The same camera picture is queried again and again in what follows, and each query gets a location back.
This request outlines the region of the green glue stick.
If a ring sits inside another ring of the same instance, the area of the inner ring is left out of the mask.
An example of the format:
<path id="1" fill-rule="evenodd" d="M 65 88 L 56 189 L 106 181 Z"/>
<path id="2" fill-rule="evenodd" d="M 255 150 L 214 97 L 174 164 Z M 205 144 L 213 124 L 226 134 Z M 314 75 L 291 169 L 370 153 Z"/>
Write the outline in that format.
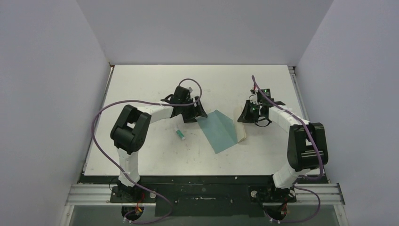
<path id="1" fill-rule="evenodd" d="M 179 128 L 175 128 L 176 134 L 179 136 L 181 140 L 185 140 L 185 136 Z"/>

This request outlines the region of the tan paper letter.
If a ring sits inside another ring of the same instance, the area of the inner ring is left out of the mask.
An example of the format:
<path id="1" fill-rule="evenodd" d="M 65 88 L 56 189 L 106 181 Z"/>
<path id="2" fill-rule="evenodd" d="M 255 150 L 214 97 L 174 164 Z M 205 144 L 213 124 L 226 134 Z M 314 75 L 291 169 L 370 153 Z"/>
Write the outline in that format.
<path id="1" fill-rule="evenodd" d="M 247 138 L 245 127 L 242 122 L 238 122 L 238 119 L 242 113 L 242 107 L 237 106 L 233 111 L 233 123 L 236 131 L 237 142 L 240 143 Z"/>

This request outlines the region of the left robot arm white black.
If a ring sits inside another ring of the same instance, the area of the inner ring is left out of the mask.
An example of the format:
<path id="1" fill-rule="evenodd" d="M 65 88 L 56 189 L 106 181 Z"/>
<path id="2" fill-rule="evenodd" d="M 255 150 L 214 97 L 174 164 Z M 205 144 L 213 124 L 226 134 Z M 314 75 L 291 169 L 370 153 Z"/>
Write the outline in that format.
<path id="1" fill-rule="evenodd" d="M 117 118 L 110 137 L 119 155 L 122 168 L 118 177 L 118 196 L 127 202 L 136 202 L 144 193 L 137 187 L 138 151 L 143 147 L 150 124 L 181 115 L 185 123 L 196 122 L 198 117 L 207 117 L 200 97 L 191 97 L 191 90 L 178 86 L 173 94 L 166 96 L 156 105 L 134 107 L 126 105 Z"/>

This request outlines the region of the teal envelope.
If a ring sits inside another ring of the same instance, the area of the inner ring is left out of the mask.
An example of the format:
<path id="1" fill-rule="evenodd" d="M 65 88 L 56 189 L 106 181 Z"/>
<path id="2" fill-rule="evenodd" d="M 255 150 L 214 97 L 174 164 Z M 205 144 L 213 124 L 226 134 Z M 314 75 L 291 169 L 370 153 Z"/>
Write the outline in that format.
<path id="1" fill-rule="evenodd" d="M 233 120 L 219 110 L 209 113 L 207 118 L 198 118 L 197 122 L 216 154 L 238 143 Z"/>

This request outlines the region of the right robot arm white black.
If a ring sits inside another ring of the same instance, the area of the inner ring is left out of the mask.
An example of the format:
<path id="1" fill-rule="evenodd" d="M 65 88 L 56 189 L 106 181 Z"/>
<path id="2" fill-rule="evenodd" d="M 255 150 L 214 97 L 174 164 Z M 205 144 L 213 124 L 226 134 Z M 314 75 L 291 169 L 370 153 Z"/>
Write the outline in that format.
<path id="1" fill-rule="evenodd" d="M 277 202 L 293 197 L 293 185 L 300 179 L 309 179 L 307 173 L 319 170 L 313 179 L 323 176 L 323 166 L 328 162 L 325 128 L 321 123 L 305 120 L 289 109 L 285 103 L 275 101 L 270 89 L 251 89 L 238 123 L 259 125 L 266 121 L 279 125 L 288 134 L 287 163 L 269 179 L 266 188 L 256 197 L 263 202 Z"/>

